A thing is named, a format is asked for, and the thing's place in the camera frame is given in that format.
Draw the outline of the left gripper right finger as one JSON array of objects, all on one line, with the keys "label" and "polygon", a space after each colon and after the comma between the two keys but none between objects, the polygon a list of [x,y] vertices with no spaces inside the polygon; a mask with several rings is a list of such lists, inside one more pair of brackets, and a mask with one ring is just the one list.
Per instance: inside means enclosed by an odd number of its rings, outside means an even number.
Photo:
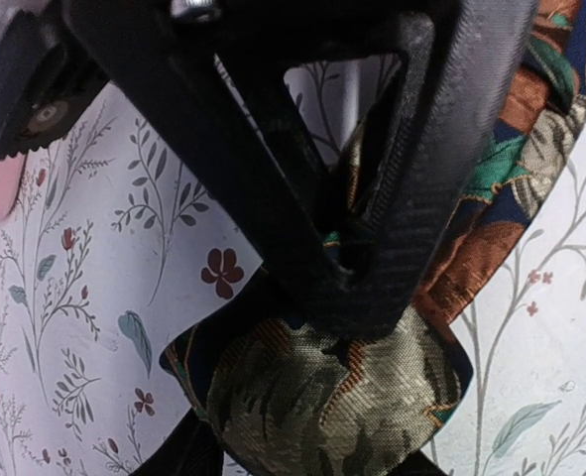
[{"label": "left gripper right finger", "polygon": [[446,476],[446,473],[418,451],[408,456],[396,468],[396,476]]}]

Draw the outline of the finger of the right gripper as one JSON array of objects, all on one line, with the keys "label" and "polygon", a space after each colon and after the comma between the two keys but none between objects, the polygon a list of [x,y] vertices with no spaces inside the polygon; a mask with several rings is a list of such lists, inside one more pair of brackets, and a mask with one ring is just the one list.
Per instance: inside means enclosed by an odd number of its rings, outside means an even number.
[{"label": "finger of the right gripper", "polygon": [[284,84],[294,65],[361,45],[362,1],[67,1],[65,25],[320,327],[364,297],[324,251],[334,181]]},{"label": "finger of the right gripper", "polygon": [[321,286],[324,331],[395,328],[487,147],[536,12],[533,1],[431,1],[374,29],[377,51],[400,54],[403,70],[366,120],[347,259]]}]

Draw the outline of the brown green patterned tie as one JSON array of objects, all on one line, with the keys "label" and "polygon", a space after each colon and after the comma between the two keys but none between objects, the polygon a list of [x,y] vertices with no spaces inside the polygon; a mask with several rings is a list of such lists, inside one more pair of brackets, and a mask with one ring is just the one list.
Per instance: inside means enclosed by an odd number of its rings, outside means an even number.
[{"label": "brown green patterned tie", "polygon": [[387,89],[334,169],[343,226],[328,256],[356,265],[346,295],[301,306],[261,269],[175,339],[162,367],[190,410],[151,475],[433,475],[421,454],[462,401],[472,366],[451,322],[536,219],[586,122],[586,1],[542,1],[481,156],[457,106],[448,141],[400,118]]}]

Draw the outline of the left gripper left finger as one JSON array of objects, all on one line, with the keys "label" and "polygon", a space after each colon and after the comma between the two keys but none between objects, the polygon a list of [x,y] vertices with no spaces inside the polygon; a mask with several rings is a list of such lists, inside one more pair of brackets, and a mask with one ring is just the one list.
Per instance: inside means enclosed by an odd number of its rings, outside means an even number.
[{"label": "left gripper left finger", "polygon": [[220,476],[223,449],[210,426],[189,411],[132,476]]}]

